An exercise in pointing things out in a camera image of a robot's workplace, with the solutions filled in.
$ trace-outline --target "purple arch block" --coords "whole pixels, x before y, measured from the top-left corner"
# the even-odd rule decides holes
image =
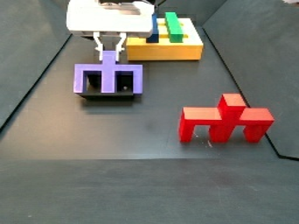
[[[101,94],[113,94],[116,92],[116,72],[133,73],[133,94],[143,93],[143,65],[120,65],[116,63],[116,51],[103,52],[101,64],[76,64],[73,93],[84,94],[87,92],[87,72],[101,73]]]

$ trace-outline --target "green block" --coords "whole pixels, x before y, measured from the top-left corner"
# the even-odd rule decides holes
[[[164,22],[165,22],[165,27],[167,27],[171,43],[181,43],[183,42],[183,28],[181,28],[175,12],[164,13]]]

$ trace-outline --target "red block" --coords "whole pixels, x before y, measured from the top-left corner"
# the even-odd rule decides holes
[[[223,94],[216,108],[183,108],[179,136],[192,140],[195,125],[209,125],[209,140],[225,143],[236,126],[243,125],[248,142],[258,143],[275,118],[267,108],[247,108],[240,94]]]

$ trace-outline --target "yellow block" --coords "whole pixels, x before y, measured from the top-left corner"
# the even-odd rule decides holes
[[[159,43],[145,43],[145,38],[127,38],[128,60],[199,60],[201,58],[201,38],[188,18],[179,18],[183,43],[171,43],[164,19],[157,18]]]

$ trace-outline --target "blue block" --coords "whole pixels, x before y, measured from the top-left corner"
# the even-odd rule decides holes
[[[145,43],[159,43],[159,30],[157,30],[157,23],[156,23],[156,14],[152,15],[153,20],[153,33],[149,38],[145,39]]]

